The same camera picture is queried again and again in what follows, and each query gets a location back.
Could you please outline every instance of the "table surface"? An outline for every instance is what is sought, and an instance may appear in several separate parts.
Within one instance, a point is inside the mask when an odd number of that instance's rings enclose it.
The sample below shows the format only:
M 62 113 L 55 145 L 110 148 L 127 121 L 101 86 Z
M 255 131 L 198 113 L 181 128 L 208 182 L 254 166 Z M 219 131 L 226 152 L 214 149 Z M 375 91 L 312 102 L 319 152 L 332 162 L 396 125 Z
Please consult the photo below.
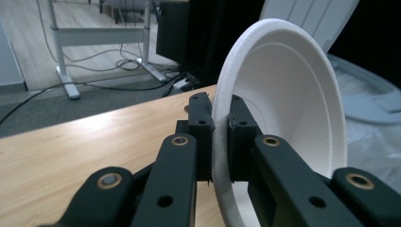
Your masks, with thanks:
M 152 163 L 198 92 L 215 86 L 1 139 L 0 226 L 54 223 L 92 173 Z M 212 184 L 198 183 L 196 226 L 223 226 Z

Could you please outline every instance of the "power cord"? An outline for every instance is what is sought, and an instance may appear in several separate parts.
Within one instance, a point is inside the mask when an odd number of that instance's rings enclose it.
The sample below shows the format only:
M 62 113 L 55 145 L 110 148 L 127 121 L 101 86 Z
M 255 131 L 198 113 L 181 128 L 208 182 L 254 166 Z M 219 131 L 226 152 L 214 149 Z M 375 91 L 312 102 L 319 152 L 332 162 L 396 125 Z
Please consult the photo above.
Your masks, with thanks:
M 96 87 L 99 89 L 105 89 L 105 90 L 113 90 L 113 91 L 127 91 L 127 92 L 143 92 L 143 91 L 150 91 L 150 90 L 156 90 L 159 88 L 162 88 L 166 85 L 168 85 L 169 82 L 174 81 L 174 83 L 177 81 L 177 79 L 180 77 L 182 77 L 183 74 L 180 73 L 179 75 L 175 76 L 172 79 L 169 79 L 167 82 L 158 85 L 158 86 L 154 86 L 154 87 L 149 87 L 149 88 L 136 88 L 136 89 L 130 89 L 130 88 L 118 88 L 118 87 L 107 87 L 107 86 L 99 86 L 99 85 L 94 85 L 94 84 L 90 84 L 90 83 L 61 83 L 61 84 L 57 84 L 48 88 L 45 88 L 43 90 L 41 90 L 40 92 L 38 92 L 35 95 L 32 95 L 31 97 L 27 98 L 25 101 L 23 101 L 22 103 L 18 104 L 16 107 L 14 107 L 11 111 L 9 111 L 3 118 L 1 118 L 0 120 L 0 127 L 1 125 L 6 121 L 6 119 L 8 119 L 13 113 L 15 113 L 18 109 L 20 109 L 22 106 L 24 106 L 25 104 L 27 104 L 32 98 L 39 96 L 41 94 L 43 94 L 44 92 L 60 87 L 60 86 L 64 86 L 67 84 L 75 84 L 75 85 L 84 85 L 84 86 L 89 86 L 89 87 Z M 162 97 L 168 96 L 168 94 L 171 92 L 172 90 L 172 86 L 170 88 L 168 88 L 162 95 Z

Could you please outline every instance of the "gray carpet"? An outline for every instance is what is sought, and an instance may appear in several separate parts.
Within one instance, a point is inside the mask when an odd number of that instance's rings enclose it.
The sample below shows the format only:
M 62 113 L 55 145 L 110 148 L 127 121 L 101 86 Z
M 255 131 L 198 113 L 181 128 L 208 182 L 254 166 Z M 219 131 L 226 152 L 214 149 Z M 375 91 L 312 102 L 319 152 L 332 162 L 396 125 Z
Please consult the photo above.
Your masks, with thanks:
M 172 85 L 170 81 L 166 86 L 149 91 L 116 91 L 94 88 L 88 86 L 78 86 L 81 98 L 70 100 L 67 95 L 55 95 L 60 89 L 45 92 L 29 100 L 16 112 L 10 115 L 3 124 L 0 125 L 0 138 L 14 134 L 33 131 L 44 127 L 57 125 L 82 117 L 101 114 L 112 110 L 132 106 L 142 102 L 150 101 L 162 97 L 164 92 Z M 160 86 L 162 83 L 148 77 L 141 81 L 130 84 L 114 86 L 123 89 L 144 89 Z M 170 95 L 180 91 L 172 90 Z M 9 113 L 17 104 L 0 106 L 0 120 Z

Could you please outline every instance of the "screw hole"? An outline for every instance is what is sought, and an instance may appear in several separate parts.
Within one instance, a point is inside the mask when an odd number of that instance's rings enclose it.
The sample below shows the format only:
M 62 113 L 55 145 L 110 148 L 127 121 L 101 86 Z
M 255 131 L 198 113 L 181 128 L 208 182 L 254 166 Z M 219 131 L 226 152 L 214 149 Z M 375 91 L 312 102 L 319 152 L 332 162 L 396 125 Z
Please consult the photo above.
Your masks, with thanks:
M 188 138 L 184 136 L 177 136 L 171 140 L 171 143 L 175 146 L 183 146 L 188 143 Z
M 166 208 L 170 206 L 172 203 L 173 203 L 173 198 L 170 196 L 162 196 L 159 198 L 159 200 L 157 200 L 157 205 L 162 208 Z
M 311 197 L 309 198 L 309 202 L 318 208 L 324 208 L 326 206 L 325 201 L 319 197 Z
M 369 178 L 357 173 L 348 173 L 345 175 L 345 179 L 348 183 L 360 189 L 372 190 L 375 188 L 375 184 Z
M 263 138 L 263 143 L 270 147 L 277 147 L 280 145 L 280 141 L 273 137 L 265 137 Z

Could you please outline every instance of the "black cable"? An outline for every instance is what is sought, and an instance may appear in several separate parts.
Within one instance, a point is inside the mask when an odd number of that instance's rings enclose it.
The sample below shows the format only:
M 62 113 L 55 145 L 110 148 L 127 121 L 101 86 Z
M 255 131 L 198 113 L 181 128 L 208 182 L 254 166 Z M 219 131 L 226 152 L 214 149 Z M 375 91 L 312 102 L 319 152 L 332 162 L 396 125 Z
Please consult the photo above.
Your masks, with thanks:
M 186 72 L 182 72 L 178 76 L 176 76 L 174 79 L 174 82 L 171 83 L 170 87 L 167 90 L 165 90 L 162 97 L 168 96 L 171 93 L 171 91 L 173 90 L 174 84 L 176 82 L 180 81 L 181 79 L 183 79 L 185 76 L 186 76 Z
M 99 89 L 105 89 L 105 90 L 112 90 L 112 91 L 127 91 L 127 92 L 143 92 L 143 91 L 150 91 L 150 90 L 156 90 L 158 88 L 164 87 L 166 85 L 168 85 L 169 82 L 173 81 L 174 79 L 176 79 L 177 77 L 181 76 L 181 74 L 179 74 L 178 76 L 168 80 L 165 83 L 162 83 L 161 85 L 155 86 L 155 87 L 149 87 L 149 88 L 137 88 L 137 89 L 129 89 L 129 88 L 118 88 L 118 87 L 105 87 L 105 86 L 99 86 L 99 85 L 94 85 L 94 84 L 90 84 L 90 83 L 61 83 L 61 84 L 57 84 L 48 88 L 45 88 L 43 90 L 41 90 L 39 93 L 27 98 L 25 101 L 23 101 L 22 103 L 18 104 L 16 107 L 14 107 L 11 111 L 9 111 L 3 118 L 1 118 L 0 120 L 0 127 L 1 125 L 6 121 L 7 118 L 9 118 L 14 112 L 16 112 L 18 109 L 20 109 L 22 106 L 24 106 L 25 104 L 27 104 L 32 98 L 43 94 L 44 92 L 56 88 L 56 87 L 60 87 L 63 85 L 67 85 L 67 84 L 75 84 L 75 85 L 84 85 L 84 86 L 89 86 L 89 87 L 96 87 Z
M 72 84 L 72 83 L 64 83 L 64 84 L 54 85 L 54 86 L 45 88 L 45 89 L 41 90 L 39 93 L 37 93 L 37 94 L 35 94 L 35 95 L 33 95 L 33 96 L 27 98 L 25 101 L 23 101 L 22 103 L 18 104 L 16 107 L 14 107 L 10 112 L 8 112 L 8 113 L 0 120 L 0 126 L 4 123 L 4 121 L 6 121 L 7 118 L 9 118 L 14 112 L 16 112 L 16 111 L 17 111 L 18 109 L 20 109 L 22 106 L 24 106 L 25 104 L 27 104 L 27 103 L 29 102 L 29 100 L 31 100 L 32 98 L 34 98 L 34 97 L 36 97 L 36 96 L 38 96 L 38 95 L 40 95 L 40 94 L 42 94 L 42 93 L 44 93 L 44 92 L 50 90 L 50 89 L 53 89 L 53 88 L 56 88 L 56 87 L 60 87 L 60 86 L 65 85 L 65 84 Z

